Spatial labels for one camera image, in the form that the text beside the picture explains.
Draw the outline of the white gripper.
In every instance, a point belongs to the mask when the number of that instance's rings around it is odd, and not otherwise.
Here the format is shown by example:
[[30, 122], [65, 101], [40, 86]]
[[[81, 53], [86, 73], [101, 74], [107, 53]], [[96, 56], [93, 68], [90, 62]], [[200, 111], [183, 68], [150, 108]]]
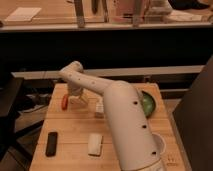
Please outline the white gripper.
[[74, 83], [68, 83], [68, 103], [70, 104], [77, 104], [78, 96], [79, 96], [79, 101], [81, 105], [87, 106], [89, 103], [88, 97], [86, 94], [82, 94], [83, 89], [74, 84]]

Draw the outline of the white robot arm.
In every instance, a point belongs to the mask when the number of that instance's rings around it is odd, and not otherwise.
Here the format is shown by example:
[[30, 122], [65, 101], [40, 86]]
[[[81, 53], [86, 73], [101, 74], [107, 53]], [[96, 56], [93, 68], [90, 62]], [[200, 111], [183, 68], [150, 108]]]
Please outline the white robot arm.
[[85, 88], [103, 97], [104, 113], [121, 171], [166, 171], [140, 95], [132, 84], [86, 75], [78, 61], [62, 68], [59, 75], [68, 83], [72, 95], [80, 95]]

